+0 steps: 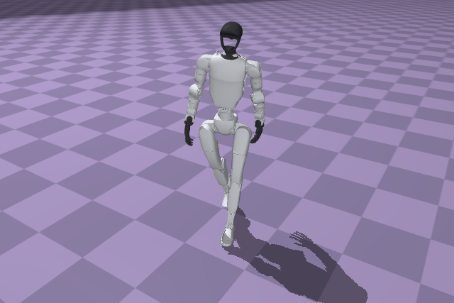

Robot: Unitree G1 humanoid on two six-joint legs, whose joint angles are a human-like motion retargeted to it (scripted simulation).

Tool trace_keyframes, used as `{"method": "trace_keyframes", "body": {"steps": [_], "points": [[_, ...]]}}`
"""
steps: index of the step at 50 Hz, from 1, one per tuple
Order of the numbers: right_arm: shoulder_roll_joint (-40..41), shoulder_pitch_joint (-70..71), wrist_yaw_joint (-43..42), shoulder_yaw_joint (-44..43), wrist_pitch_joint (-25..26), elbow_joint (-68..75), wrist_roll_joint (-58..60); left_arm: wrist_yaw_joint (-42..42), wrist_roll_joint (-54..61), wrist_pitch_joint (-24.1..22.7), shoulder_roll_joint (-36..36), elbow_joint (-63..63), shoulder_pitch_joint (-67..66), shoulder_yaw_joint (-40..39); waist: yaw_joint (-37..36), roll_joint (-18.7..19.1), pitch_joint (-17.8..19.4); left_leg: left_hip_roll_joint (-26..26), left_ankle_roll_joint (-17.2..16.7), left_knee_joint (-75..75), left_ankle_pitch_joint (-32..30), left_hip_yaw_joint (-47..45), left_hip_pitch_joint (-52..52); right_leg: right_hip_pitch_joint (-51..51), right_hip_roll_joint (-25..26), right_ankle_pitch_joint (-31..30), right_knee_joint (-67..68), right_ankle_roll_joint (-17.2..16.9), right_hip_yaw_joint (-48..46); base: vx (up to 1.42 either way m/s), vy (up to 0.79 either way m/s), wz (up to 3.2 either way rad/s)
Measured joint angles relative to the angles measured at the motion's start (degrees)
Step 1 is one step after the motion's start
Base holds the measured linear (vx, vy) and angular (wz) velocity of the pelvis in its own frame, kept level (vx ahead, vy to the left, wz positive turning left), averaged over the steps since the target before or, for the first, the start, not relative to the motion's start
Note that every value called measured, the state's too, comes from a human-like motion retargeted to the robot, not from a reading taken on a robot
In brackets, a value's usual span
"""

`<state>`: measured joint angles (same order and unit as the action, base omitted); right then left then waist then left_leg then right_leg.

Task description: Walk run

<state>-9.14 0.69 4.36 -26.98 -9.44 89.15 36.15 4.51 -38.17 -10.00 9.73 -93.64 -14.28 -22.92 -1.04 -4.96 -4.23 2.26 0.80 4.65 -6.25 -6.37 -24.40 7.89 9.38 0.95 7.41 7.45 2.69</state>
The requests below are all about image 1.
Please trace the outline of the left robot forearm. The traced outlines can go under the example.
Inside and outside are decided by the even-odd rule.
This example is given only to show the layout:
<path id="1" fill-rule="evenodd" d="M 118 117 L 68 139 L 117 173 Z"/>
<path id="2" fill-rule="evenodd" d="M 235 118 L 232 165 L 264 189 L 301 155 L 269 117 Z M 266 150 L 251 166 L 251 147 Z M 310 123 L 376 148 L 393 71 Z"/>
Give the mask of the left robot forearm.
<path id="1" fill-rule="evenodd" d="M 263 95 L 263 99 L 264 99 L 264 102 L 263 103 L 260 103 L 260 104 L 253 104 L 253 107 L 255 108 L 255 122 L 256 120 L 260 120 L 261 121 L 261 125 L 264 124 L 265 122 L 265 96 L 264 94 L 262 93 Z"/>

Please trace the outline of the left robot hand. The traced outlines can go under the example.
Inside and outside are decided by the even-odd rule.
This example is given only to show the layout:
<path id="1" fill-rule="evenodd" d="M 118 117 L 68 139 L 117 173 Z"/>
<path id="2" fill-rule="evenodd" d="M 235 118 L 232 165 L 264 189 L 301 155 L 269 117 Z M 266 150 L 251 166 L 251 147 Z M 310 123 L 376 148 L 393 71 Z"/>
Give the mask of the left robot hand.
<path id="1" fill-rule="evenodd" d="M 261 136 L 262 128 L 264 127 L 264 124 L 261 125 L 261 121 L 260 121 L 260 120 L 256 120 L 256 122 L 255 122 L 255 127 L 256 127 L 257 129 L 256 129 L 256 132 L 255 132 L 254 138 L 251 140 L 250 143 L 256 143 L 256 142 L 258 141 L 258 139 L 259 139 L 260 136 Z"/>

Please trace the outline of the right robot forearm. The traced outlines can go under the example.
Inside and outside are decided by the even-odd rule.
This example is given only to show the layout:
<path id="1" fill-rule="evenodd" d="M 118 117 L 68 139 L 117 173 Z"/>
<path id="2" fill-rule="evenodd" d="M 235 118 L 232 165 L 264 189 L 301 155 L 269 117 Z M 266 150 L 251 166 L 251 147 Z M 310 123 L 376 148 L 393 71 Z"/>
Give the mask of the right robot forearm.
<path id="1" fill-rule="evenodd" d="M 189 93 L 189 103 L 187 107 L 187 115 L 185 116 L 185 121 L 187 120 L 188 116 L 192 117 L 192 122 L 195 119 L 195 114 L 198 108 L 198 104 L 200 102 L 200 98 L 195 98 Z"/>

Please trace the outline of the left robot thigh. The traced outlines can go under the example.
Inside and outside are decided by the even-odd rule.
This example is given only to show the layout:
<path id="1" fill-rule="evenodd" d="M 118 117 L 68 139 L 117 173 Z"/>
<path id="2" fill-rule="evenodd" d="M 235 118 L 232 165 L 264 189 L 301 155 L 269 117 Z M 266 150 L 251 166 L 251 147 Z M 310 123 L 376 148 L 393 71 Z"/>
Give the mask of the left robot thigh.
<path id="1" fill-rule="evenodd" d="M 237 183 L 240 186 L 242 182 L 243 169 L 248 155 L 251 137 L 252 131 L 250 128 L 237 122 L 233 138 L 231 175 L 228 179 L 229 188 L 231 188 L 233 183 Z"/>

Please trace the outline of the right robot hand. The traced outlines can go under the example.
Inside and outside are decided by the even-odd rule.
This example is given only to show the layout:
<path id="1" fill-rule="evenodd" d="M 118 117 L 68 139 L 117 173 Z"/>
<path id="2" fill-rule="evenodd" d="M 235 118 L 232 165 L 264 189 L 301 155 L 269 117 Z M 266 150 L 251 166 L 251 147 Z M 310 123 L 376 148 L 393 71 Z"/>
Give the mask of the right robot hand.
<path id="1" fill-rule="evenodd" d="M 193 141 L 193 139 L 191 139 L 189 137 L 190 126 L 193 125 L 192 117 L 188 116 L 187 120 L 184 121 L 184 123 L 185 123 L 185 129 L 184 129 L 185 141 L 188 145 L 193 146 L 193 144 L 192 144 L 193 142 L 191 142 L 191 141 Z"/>

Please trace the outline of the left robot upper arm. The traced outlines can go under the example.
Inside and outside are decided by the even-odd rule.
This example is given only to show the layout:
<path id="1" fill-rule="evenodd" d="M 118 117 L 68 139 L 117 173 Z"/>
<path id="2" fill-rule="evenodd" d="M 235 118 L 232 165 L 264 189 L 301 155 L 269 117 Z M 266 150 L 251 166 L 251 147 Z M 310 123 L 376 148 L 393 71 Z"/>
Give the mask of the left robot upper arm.
<path id="1" fill-rule="evenodd" d="M 250 99 L 253 104 L 260 104 L 264 102 L 262 89 L 262 68 L 259 62 L 246 60 L 246 73 L 250 77 L 250 84 L 253 93 L 250 95 Z"/>

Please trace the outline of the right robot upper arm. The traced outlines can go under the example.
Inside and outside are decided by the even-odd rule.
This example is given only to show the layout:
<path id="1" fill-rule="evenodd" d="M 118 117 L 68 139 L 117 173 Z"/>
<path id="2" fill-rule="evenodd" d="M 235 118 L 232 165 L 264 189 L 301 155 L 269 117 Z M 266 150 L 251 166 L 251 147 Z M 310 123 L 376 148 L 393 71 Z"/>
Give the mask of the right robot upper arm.
<path id="1" fill-rule="evenodd" d="M 196 62 L 195 84 L 189 88 L 189 93 L 195 97 L 202 97 L 204 94 L 204 83 L 206 81 L 207 68 L 213 55 L 202 55 Z"/>

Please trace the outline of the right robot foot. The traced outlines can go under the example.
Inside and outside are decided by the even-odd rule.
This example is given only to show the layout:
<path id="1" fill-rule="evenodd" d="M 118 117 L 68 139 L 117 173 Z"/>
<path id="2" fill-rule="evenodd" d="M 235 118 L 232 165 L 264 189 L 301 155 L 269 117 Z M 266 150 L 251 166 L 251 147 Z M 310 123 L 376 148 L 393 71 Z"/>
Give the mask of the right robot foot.
<path id="1" fill-rule="evenodd" d="M 227 190 L 226 194 L 224 193 L 222 205 L 227 207 L 227 202 L 228 202 L 228 190 Z"/>

